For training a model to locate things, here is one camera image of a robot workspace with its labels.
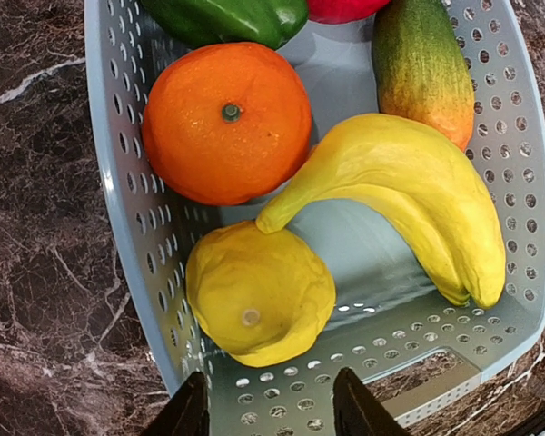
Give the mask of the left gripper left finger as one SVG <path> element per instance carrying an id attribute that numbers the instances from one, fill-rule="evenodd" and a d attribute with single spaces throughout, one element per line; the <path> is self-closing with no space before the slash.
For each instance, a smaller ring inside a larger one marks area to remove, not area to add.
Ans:
<path id="1" fill-rule="evenodd" d="M 193 372 L 141 436 L 208 436 L 210 414 L 205 375 Z"/>

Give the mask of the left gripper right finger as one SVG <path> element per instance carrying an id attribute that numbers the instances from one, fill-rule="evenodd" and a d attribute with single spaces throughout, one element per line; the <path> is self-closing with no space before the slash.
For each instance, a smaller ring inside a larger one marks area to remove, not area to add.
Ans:
<path id="1" fill-rule="evenodd" d="M 376 400 L 351 368 L 339 370 L 332 393 L 337 436 L 411 436 Z"/>

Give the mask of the blue perforated plastic basket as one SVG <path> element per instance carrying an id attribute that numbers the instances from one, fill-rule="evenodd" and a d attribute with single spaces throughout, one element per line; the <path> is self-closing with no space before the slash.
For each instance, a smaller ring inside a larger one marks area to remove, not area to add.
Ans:
<path id="1" fill-rule="evenodd" d="M 331 435 L 332 384 L 351 367 L 375 387 L 435 352 L 458 365 L 385 402 L 403 426 L 486 382 L 545 327 L 545 121 L 521 30 L 507 1 L 446 4 L 471 72 L 475 131 L 467 156 L 486 183 L 506 246 L 506 285 L 489 310 L 453 307 L 377 213 L 314 203 L 290 223 L 331 269 L 337 305 L 305 354 L 264 369 L 222 352 L 184 299 L 193 245 L 254 218 L 264 199 L 229 208 L 192 203 L 153 173 L 139 125 L 151 86 L 184 47 L 136 1 L 88 1 L 84 34 L 94 142 L 108 215 L 144 334 L 169 392 L 203 372 L 214 435 Z"/>

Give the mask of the yellow toy pear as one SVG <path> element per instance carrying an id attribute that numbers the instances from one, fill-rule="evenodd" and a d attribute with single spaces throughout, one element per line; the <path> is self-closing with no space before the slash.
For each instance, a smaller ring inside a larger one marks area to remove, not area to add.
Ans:
<path id="1" fill-rule="evenodd" d="M 329 321 L 336 286 L 323 260 L 294 233 L 244 221 L 207 233 L 186 265 L 186 299 L 204 333 L 254 368 L 311 349 Z"/>

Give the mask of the yellow toy banana bunch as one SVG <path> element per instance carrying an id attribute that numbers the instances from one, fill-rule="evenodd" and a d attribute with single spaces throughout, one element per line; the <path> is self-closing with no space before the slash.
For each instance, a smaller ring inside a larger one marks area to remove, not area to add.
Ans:
<path id="1" fill-rule="evenodd" d="M 451 303 L 489 309 L 505 284 L 506 254 L 490 193 L 465 154 L 428 125 L 362 114 L 335 125 L 281 193 L 260 211 L 263 233 L 306 205 L 351 199 L 381 214 Z"/>

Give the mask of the orange toy orange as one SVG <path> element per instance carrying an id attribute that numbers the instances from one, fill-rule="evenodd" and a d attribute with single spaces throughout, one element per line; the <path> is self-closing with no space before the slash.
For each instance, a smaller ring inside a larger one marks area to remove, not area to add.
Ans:
<path id="1" fill-rule="evenodd" d="M 300 77 L 272 49 L 207 45 L 157 77 L 141 131 L 167 186 L 197 203 L 236 205 L 274 191 L 302 166 L 312 109 Z"/>

